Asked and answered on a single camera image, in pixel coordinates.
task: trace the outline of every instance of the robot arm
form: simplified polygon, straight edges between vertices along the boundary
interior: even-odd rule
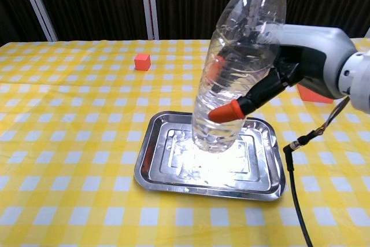
[[[328,98],[349,95],[353,107],[370,113],[370,51],[358,52],[338,28],[285,25],[274,68],[249,92],[208,114],[223,123],[242,119],[297,83]]]

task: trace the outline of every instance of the metal tray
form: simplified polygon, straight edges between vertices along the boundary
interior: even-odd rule
[[[223,153],[199,150],[191,139],[191,113],[161,112],[146,131],[135,165],[145,189],[273,201],[285,175],[273,128],[248,118],[235,143]]]

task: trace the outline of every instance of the cable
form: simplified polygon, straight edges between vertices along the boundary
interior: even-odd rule
[[[291,195],[293,197],[293,203],[295,207],[295,211],[298,216],[299,220],[299,225],[301,226],[301,230],[303,233],[303,236],[305,238],[306,244],[308,247],[312,247],[312,242],[310,239],[310,236],[308,234],[308,230],[306,228],[305,221],[302,216],[301,208],[299,207],[299,202],[298,202],[298,196],[297,196],[297,191],[295,189],[295,182],[294,182],[294,166],[293,166],[293,152],[300,148],[301,146],[307,145],[313,138],[322,135],[326,128],[330,125],[330,123],[333,121],[339,113],[346,107],[346,105],[349,102],[349,97],[346,97],[343,101],[341,101],[330,113],[328,119],[324,124],[321,125],[321,127],[311,131],[307,135],[303,135],[297,138],[296,141],[286,145],[283,148],[284,154],[285,154],[285,161],[287,163],[287,170],[289,172],[289,178],[290,178],[290,186],[291,186]]]

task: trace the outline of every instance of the yellow checkered tablecloth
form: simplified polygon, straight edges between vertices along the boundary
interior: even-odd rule
[[[304,245],[290,192],[275,202],[243,201],[149,192],[133,179],[152,115],[192,111],[208,43],[1,47],[0,244]],[[366,50],[370,40],[357,47]],[[151,55],[148,72],[134,70],[142,52]],[[282,147],[319,126],[333,107],[302,102],[291,88],[253,116],[272,124]],[[348,106],[294,155],[315,246],[370,244],[369,120]]]

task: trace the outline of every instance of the orange block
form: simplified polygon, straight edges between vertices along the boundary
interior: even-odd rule
[[[150,56],[149,54],[139,53],[135,59],[135,69],[137,71],[147,71],[150,68]]]
[[[323,97],[322,95],[307,89],[302,85],[297,85],[299,95],[303,101],[313,101],[313,102],[322,102],[325,104],[332,104],[333,100],[331,98]]]

